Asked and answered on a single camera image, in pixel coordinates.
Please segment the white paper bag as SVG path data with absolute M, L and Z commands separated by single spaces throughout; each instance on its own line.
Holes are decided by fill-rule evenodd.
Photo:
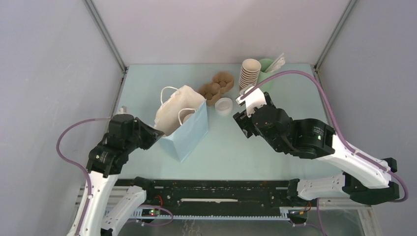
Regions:
M 182 162 L 208 133 L 206 99 L 187 85 L 164 87 L 154 123 L 155 129 L 164 132 L 159 140 L 162 147 Z

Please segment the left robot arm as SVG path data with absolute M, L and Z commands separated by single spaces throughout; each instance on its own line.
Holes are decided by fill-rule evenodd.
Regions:
M 81 166 L 86 178 L 85 190 L 68 232 L 70 236 L 116 236 L 131 214 L 141 205 L 155 200 L 148 179 L 128 188 L 125 196 L 105 214 L 110 194 L 129 155 L 140 148 L 151 148 L 164 132 L 143 123 L 131 114 L 118 114 L 108 119 L 108 131 L 88 155 L 87 166 Z

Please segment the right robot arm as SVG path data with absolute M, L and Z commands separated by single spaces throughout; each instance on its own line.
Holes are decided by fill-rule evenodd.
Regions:
M 399 185 L 389 174 L 397 169 L 395 159 L 361 158 L 343 145 L 331 126 L 314 118 L 292 119 L 259 89 L 236 101 L 246 106 L 233 118 L 247 138 L 260 136 L 278 153 L 329 163 L 341 170 L 321 179 L 290 180 L 286 199 L 291 205 L 326 197 L 347 197 L 365 205 L 400 198 Z

